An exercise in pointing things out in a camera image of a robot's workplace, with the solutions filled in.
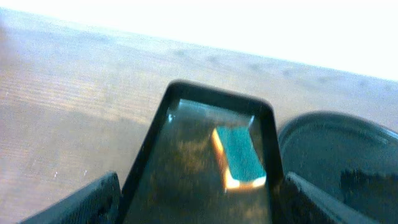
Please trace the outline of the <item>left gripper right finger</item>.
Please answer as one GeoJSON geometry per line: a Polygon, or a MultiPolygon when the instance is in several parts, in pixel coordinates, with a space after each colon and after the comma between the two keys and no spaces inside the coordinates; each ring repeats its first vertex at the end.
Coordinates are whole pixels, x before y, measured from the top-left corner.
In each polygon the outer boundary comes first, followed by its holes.
{"type": "Polygon", "coordinates": [[[376,223],[289,172],[272,189],[273,217],[277,223],[376,223]]]}

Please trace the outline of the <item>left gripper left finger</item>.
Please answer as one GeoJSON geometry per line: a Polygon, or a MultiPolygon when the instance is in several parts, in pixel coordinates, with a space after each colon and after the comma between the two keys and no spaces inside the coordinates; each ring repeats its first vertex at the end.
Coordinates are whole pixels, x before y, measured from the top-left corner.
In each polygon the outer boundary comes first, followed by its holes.
{"type": "Polygon", "coordinates": [[[118,175],[109,172],[22,223],[116,223],[120,197],[118,175]]]}

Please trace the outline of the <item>green yellow sponge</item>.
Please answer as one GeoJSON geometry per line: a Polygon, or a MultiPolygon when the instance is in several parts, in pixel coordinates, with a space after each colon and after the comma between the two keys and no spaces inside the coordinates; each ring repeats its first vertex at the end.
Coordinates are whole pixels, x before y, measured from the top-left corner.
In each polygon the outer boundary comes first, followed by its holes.
{"type": "Polygon", "coordinates": [[[218,126],[211,143],[226,192],[258,189],[265,185],[267,173],[245,126],[218,126]]]}

